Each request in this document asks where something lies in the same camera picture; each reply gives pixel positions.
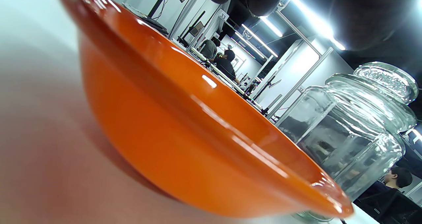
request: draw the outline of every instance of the fluorescent light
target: fluorescent light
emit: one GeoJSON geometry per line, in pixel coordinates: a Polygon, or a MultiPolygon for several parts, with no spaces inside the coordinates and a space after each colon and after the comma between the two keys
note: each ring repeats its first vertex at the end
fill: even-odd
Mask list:
{"type": "Polygon", "coordinates": [[[341,44],[341,43],[339,43],[336,39],[334,39],[334,38],[332,38],[332,39],[330,39],[330,41],[334,44],[334,45],[336,45],[336,47],[338,47],[340,50],[342,50],[342,51],[344,51],[346,48],[341,44]]]}
{"type": "Polygon", "coordinates": [[[262,54],[260,51],[258,51],[257,49],[255,49],[255,47],[254,46],[252,46],[252,44],[250,43],[250,42],[248,42],[246,39],[244,39],[243,38],[243,36],[241,36],[238,32],[235,32],[236,33],[236,35],[241,39],[241,40],[243,40],[243,42],[245,42],[249,47],[251,47],[256,53],[258,53],[258,55],[259,56],[261,56],[262,58],[265,58],[264,57],[264,54],[262,54]]]}
{"type": "Polygon", "coordinates": [[[278,37],[283,37],[282,32],[280,32],[277,27],[268,20],[268,16],[261,17],[262,22],[264,22],[278,37]]]}
{"type": "Polygon", "coordinates": [[[233,38],[231,38],[233,40],[233,42],[235,42],[237,45],[239,45],[239,47],[243,48],[243,50],[245,50],[251,57],[253,57],[254,59],[256,59],[254,56],[252,56],[252,54],[250,54],[248,52],[248,50],[246,50],[244,47],[242,47],[242,45],[238,44],[238,42],[236,42],[236,40],[234,40],[233,38]]]}
{"type": "Polygon", "coordinates": [[[419,133],[419,131],[417,131],[416,129],[412,128],[411,129],[413,131],[413,133],[416,135],[416,138],[422,141],[422,135],[419,133]]]}
{"type": "Polygon", "coordinates": [[[336,41],[334,39],[334,32],[333,29],[329,24],[327,24],[325,21],[323,21],[321,18],[319,18],[314,12],[312,12],[310,9],[308,9],[300,0],[291,0],[294,2],[294,4],[302,11],[306,17],[309,19],[309,21],[312,22],[312,25],[315,27],[315,29],[318,31],[319,34],[329,39],[336,47],[338,47],[340,50],[345,50],[346,48],[336,41]]]}
{"type": "Polygon", "coordinates": [[[256,39],[258,40],[258,42],[260,42],[268,51],[270,51],[274,57],[279,57],[273,50],[271,50],[270,47],[268,47],[260,38],[258,38],[258,36],[256,36],[254,34],[254,32],[252,32],[250,29],[248,29],[248,27],[246,27],[244,24],[242,24],[242,26],[256,39]]]}

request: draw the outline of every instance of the person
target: person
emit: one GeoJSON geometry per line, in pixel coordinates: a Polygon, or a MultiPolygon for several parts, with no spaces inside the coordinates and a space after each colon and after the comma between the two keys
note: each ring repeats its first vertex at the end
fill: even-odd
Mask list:
{"type": "Polygon", "coordinates": [[[243,83],[243,85],[240,86],[240,89],[242,89],[243,91],[245,91],[247,85],[248,85],[247,82],[243,83]]]}
{"type": "Polygon", "coordinates": [[[371,185],[361,196],[359,200],[370,197],[375,194],[388,191],[392,188],[400,189],[409,186],[413,181],[410,171],[403,167],[393,167],[384,177],[384,183],[379,181],[371,185]]]}
{"type": "Polygon", "coordinates": [[[202,49],[200,53],[207,59],[215,58],[217,56],[217,47],[220,45],[220,40],[218,40],[216,37],[212,37],[211,40],[207,39],[202,43],[202,49]]]}
{"type": "Polygon", "coordinates": [[[217,69],[223,72],[224,75],[229,77],[230,80],[234,81],[236,84],[240,84],[239,81],[236,79],[235,70],[232,65],[232,61],[235,59],[235,53],[227,49],[224,51],[223,57],[216,57],[214,59],[210,59],[209,61],[212,63],[217,64],[217,69]]]}

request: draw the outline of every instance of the glass jar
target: glass jar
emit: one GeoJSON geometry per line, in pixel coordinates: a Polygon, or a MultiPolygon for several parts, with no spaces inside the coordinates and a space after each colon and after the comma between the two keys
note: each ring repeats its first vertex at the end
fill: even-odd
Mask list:
{"type": "Polygon", "coordinates": [[[401,69],[366,63],[307,88],[276,126],[354,201],[404,155],[398,133],[416,125],[418,92],[401,69]]]}

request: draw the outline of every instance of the table surface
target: table surface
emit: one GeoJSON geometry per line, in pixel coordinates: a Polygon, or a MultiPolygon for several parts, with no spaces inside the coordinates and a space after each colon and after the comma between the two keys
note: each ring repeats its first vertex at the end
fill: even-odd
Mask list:
{"type": "MultiPolygon", "coordinates": [[[[0,0],[2,223],[300,223],[289,215],[224,218],[157,190],[116,152],[89,111],[76,28],[59,1],[20,2],[0,0]]],[[[376,224],[359,209],[347,222],[376,224]]]]}

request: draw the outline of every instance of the orange bowl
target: orange bowl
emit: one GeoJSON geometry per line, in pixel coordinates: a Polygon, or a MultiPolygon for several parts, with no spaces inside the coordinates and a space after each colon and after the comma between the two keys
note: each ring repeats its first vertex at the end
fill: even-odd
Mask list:
{"type": "Polygon", "coordinates": [[[333,180],[229,87],[112,0],[62,0],[111,143],[159,188],[219,215],[353,213],[333,180]]]}

